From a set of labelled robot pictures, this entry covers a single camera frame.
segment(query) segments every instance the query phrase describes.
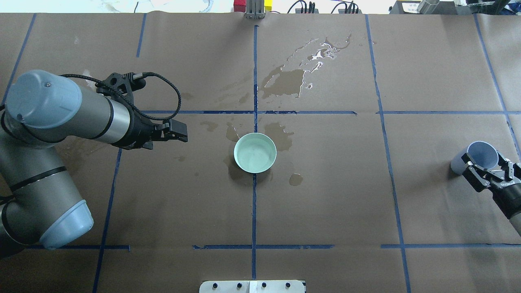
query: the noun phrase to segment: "cable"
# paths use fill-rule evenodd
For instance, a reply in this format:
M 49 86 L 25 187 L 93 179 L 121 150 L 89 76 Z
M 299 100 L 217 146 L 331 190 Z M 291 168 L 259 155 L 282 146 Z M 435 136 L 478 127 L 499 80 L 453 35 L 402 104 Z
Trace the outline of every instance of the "cable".
M 15 197 L 14 196 L 0 197 L 0 205 L 8 203 L 13 198 L 15 198 Z
M 335 7 L 333 8 L 333 10 L 331 10 L 331 14 L 333 14 L 334 10 L 335 10 L 338 6 L 340 6 L 340 5 L 342 5 L 342 4 L 345 5 L 345 11 L 347 11 L 347 10 L 348 10 L 348 4 L 347 4 L 346 2 L 340 2 L 340 3 L 338 3 L 338 4 L 335 5 Z
M 181 109 L 181 93 L 179 93 L 179 90 L 168 79 L 166 79 L 165 77 L 163 77 L 155 72 L 143 72 L 143 77 L 155 76 L 155 77 L 162 79 L 164 82 L 166 82 L 169 86 L 171 86 L 176 91 L 177 97 L 178 97 L 178 104 L 177 104 L 176 111 L 172 115 L 170 115 L 168 117 L 164 117 L 164 118 L 153 117 L 153 116 L 149 116 L 149 115 L 143 113 L 134 104 L 132 104 L 125 96 L 123 96 L 123 94 L 121 94 L 119 91 L 115 90 L 112 86 L 109 86 L 108 84 L 106 84 L 104 81 L 95 79 L 90 76 L 79 75 L 79 74 L 64 74 L 61 76 L 67 77 L 67 78 L 81 78 L 81 79 L 90 80 L 90 81 L 94 81 L 98 84 L 101 84 L 104 88 L 115 93 L 119 98 L 121 98 L 123 101 L 125 101 L 125 103 L 127 103 L 134 111 L 136 111 L 136 113 L 138 113 L 139 115 L 141 115 L 147 119 L 150 119 L 150 120 L 163 121 L 163 120 L 172 119 L 179 113 L 179 110 Z
M 508 3 L 509 0 L 495 0 L 494 4 L 490 6 L 492 15 L 498 15 Z
M 293 5 L 291 5 L 290 9 L 288 9 L 288 13 L 291 12 L 291 8 L 293 8 L 293 6 L 295 6 L 298 2 L 300 2 L 300 5 L 301 5 L 300 9 L 301 9 L 301 11 L 303 13 L 305 13 L 305 11 L 307 10 L 307 3 L 304 0 L 297 0 L 295 3 L 293 3 Z
M 331 11 L 331 14 L 333 14 L 334 10 L 341 4 L 345 5 L 345 14 L 358 14 L 358 5 L 354 3 L 354 1 L 344 1 L 344 0 L 331 0 L 331 1 L 338 1 L 339 3 L 335 5 L 333 10 Z

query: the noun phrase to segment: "blue tape line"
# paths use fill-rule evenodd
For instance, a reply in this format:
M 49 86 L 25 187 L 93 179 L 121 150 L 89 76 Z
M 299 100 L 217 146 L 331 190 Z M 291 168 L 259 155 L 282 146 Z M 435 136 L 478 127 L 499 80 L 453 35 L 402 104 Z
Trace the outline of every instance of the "blue tape line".
M 253 174 L 252 202 L 252 280 L 257 279 L 257 174 Z
M 258 96 L 257 96 L 257 29 L 253 27 L 253 124 L 258 132 Z M 252 280 L 257 279 L 257 174 L 253 174 L 252 198 Z
M 355 111 L 258 111 L 259 114 L 354 114 Z
M 11 77 L 7 82 L 7 88 L 5 89 L 4 98 L 2 99 L 2 105 L 5 104 L 7 93 L 9 93 L 9 89 L 11 88 L 11 84 L 13 83 L 13 79 L 15 78 L 16 69 L 18 69 L 18 64 L 20 64 L 20 60 L 22 59 L 23 50 L 26 48 L 27 40 L 29 39 L 29 35 L 31 34 L 31 30 L 35 20 L 36 13 L 33 14 L 33 18 L 31 19 L 31 23 L 29 24 L 29 28 L 27 29 L 26 38 L 23 39 L 22 48 L 20 48 L 20 53 L 18 53 L 18 58 L 16 58 L 15 66 L 13 67 L 13 71 L 11 72 Z
M 203 247 L 193 245 L 194 250 L 205 249 L 252 249 L 253 245 L 205 245 Z M 309 244 L 309 245 L 255 245 L 257 249 L 331 249 L 334 248 L 332 244 Z
M 521 160 L 521 150 L 519 149 L 519 144 L 517 143 L 516 134 L 514 133 L 514 128 L 512 127 L 512 123 L 510 122 L 510 117 L 508 116 L 508 112 L 506 110 L 505 101 L 503 100 L 503 95 L 501 94 L 501 90 L 499 89 L 498 81 L 495 77 L 494 69 L 492 68 L 492 64 L 490 63 L 490 58 L 488 56 L 487 48 L 485 47 L 485 42 L 483 41 L 483 36 L 481 35 L 481 29 L 479 27 L 479 21 L 477 14 L 474 14 L 474 22 L 476 23 L 476 29 L 478 31 L 479 42 L 481 42 L 481 48 L 483 49 L 483 53 L 485 54 L 485 59 L 487 60 L 487 65 L 490 70 L 490 75 L 492 76 L 492 80 L 494 81 L 495 90 L 498 93 L 499 101 L 501 102 L 501 107 L 503 108 L 503 113 L 505 114 L 506 122 L 508 123 L 508 128 L 510 129 L 510 135 L 514 140 L 514 145 L 516 146 L 517 157 Z
M 257 29 L 259 26 L 253 27 L 253 121 L 255 123 L 255 132 L 258 132 L 257 115 L 258 115 L 258 87 L 257 87 Z
M 147 113 L 147 114 L 172 114 L 174 113 L 175 111 L 171 111 L 171 110 L 147 110 L 147 111 L 142 111 L 143 113 Z M 217 110 L 217 111 L 207 111 L 207 110 L 184 110 L 184 111 L 179 111 L 179 114 L 253 114 L 254 111 L 243 111 L 243 110 L 226 110 L 226 111 L 221 111 L 221 110 Z
M 503 115 L 502 111 L 383 111 L 384 114 L 461 114 L 461 115 Z
M 116 159 L 116 167 L 114 168 L 114 177 L 112 178 L 112 188 L 110 190 L 110 198 L 108 200 L 107 215 L 105 217 L 105 226 L 103 228 L 103 236 L 101 239 L 100 254 L 98 256 L 98 264 L 96 267 L 96 276 L 94 277 L 94 286 L 92 288 L 92 293 L 97 292 L 97 284 L 100 280 L 101 265 L 103 262 L 103 254 L 105 252 L 105 243 L 107 241 L 108 223 L 110 221 L 110 212 L 112 211 L 112 203 L 114 202 L 114 192 L 116 191 L 116 178 L 118 177 L 118 172 L 119 172 L 119 162 L 121 161 L 121 152 L 122 152 L 122 149 L 119 149 L 118 157 Z
M 146 13 L 143 14 L 143 22 L 141 23 L 141 34 L 139 35 L 138 51 L 135 54 L 135 56 L 137 58 L 139 58 L 139 55 L 141 54 L 141 43 L 143 42 L 143 35 L 145 34 L 145 24 L 146 24 Z
M 257 249 L 331 249 L 332 244 L 318 244 L 318 245 L 257 245 Z
M 251 249 L 251 245 L 205 245 L 203 247 L 199 247 L 197 245 L 192 246 L 194 250 L 204 250 L 204 249 Z
M 440 244 L 383 244 L 383 249 L 414 248 L 521 248 L 521 244 L 510 243 L 440 243 Z
M 100 249 L 101 245 L 65 245 L 57 249 Z M 43 245 L 30 245 L 27 249 L 45 249 Z M 122 249 L 130 251 L 130 245 L 107 245 L 105 249 Z
M 373 42 L 371 40 L 371 29 L 369 28 L 369 17 L 366 14 L 365 15 L 365 23 L 367 27 L 367 41 L 369 43 L 369 52 L 371 54 L 371 63 L 373 65 L 373 77 L 375 80 L 375 90 L 376 90 L 376 96 L 378 97 L 378 109 L 380 113 L 380 122 L 382 124 L 382 133 L 383 133 L 383 142 L 386 148 L 386 156 L 387 156 L 387 167 L 389 169 L 389 175 L 391 176 L 391 183 L 392 183 L 392 195 L 394 199 L 394 213 L 396 215 L 396 226 L 398 228 L 398 237 L 400 239 L 400 244 L 403 244 L 403 233 L 402 233 L 402 223 L 400 221 L 400 210 L 398 208 L 398 198 L 396 196 L 396 186 L 394 184 L 394 175 L 393 175 L 393 169 L 392 169 L 392 163 L 391 163 L 391 153 L 389 151 L 389 144 L 387 141 L 387 132 L 386 132 L 386 126 L 385 126 L 385 119 L 383 116 L 383 105 L 382 105 L 382 99 L 380 96 L 380 89 L 378 88 L 378 83 L 376 81 L 376 62 L 375 62 L 375 54 L 373 51 Z M 402 252 L 402 263 L 403 263 L 403 273 L 405 277 L 405 286 L 407 288 L 407 293 L 411 293 L 411 284 L 409 281 L 409 269 L 407 267 L 407 257 L 405 255 L 405 249 L 401 248 Z

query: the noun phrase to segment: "white label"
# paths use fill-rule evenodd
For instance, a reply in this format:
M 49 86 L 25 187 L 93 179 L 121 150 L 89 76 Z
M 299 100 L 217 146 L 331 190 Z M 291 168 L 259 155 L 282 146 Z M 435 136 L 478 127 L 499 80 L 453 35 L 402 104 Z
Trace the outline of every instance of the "white label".
M 419 13 L 418 5 L 420 5 L 420 3 L 402 3 L 403 11 L 407 13 Z

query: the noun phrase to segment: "gray cup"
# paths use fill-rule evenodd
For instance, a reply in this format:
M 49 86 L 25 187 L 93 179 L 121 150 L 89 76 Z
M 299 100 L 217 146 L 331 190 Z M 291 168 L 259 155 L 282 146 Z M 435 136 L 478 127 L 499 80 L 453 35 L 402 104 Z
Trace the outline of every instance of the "gray cup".
M 484 141 L 475 141 L 462 149 L 451 161 L 451 169 L 454 173 L 461 175 L 467 168 L 467 162 L 463 162 L 461 157 L 463 154 L 469 153 L 477 165 L 492 169 L 496 167 L 499 161 L 498 151 L 489 143 Z
M 421 0 L 418 5 L 418 12 L 421 14 L 432 14 L 439 3 L 440 0 Z

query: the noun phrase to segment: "red object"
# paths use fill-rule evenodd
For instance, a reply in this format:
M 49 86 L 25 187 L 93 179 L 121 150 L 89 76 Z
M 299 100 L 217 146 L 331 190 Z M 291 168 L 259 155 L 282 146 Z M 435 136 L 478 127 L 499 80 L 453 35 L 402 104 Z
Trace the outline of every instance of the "red object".
M 233 0 L 233 11 L 246 12 L 246 0 Z

